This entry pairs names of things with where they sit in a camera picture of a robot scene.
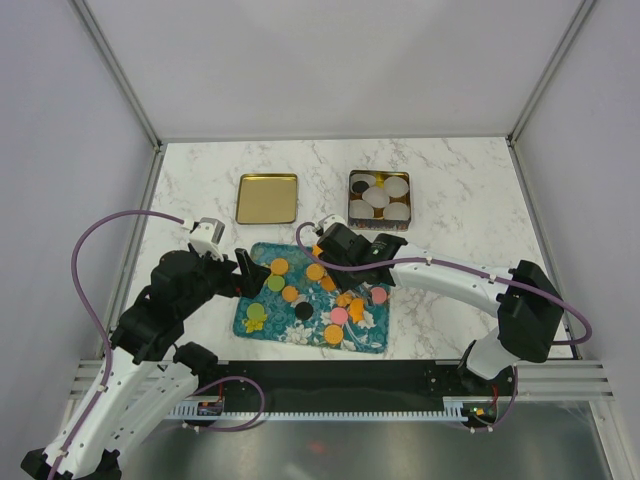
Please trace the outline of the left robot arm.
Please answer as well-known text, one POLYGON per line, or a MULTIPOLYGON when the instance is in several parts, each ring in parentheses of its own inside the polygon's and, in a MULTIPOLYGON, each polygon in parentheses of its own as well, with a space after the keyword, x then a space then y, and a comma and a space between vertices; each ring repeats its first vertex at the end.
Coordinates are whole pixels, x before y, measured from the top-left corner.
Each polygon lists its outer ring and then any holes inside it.
POLYGON ((156 384, 135 395, 184 333, 184 322, 215 296, 255 298, 270 275, 244 249, 236 258, 171 251, 120 317, 99 374, 69 424, 47 447, 28 452, 33 479, 118 479, 129 454, 183 398, 208 394, 218 358, 190 342, 178 348, 156 384))

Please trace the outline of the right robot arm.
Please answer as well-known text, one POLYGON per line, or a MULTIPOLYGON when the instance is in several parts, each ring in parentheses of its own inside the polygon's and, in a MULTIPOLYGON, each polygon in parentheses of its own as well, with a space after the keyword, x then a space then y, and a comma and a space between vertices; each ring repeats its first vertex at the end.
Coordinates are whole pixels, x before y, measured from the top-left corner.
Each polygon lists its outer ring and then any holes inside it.
POLYGON ((460 388, 480 394, 520 361, 547 361, 564 315, 560 296, 535 263, 514 268, 462 262, 390 234, 374 240, 340 222, 314 229, 319 258, 334 283, 351 290, 364 283, 432 292, 470 305, 497 325, 465 350, 456 368, 460 388))

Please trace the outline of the black round cookie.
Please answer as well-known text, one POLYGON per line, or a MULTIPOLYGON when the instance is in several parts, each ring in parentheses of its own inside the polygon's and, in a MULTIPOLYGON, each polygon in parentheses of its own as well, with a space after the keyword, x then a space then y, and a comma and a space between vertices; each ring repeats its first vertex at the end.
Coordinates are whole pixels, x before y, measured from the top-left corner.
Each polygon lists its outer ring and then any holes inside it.
POLYGON ((312 317, 314 308, 308 302, 300 302, 294 307, 294 313, 297 319, 307 321, 312 317))
POLYGON ((354 182, 351 186, 351 191, 356 195, 361 195, 369 188, 369 184, 366 181, 354 182))

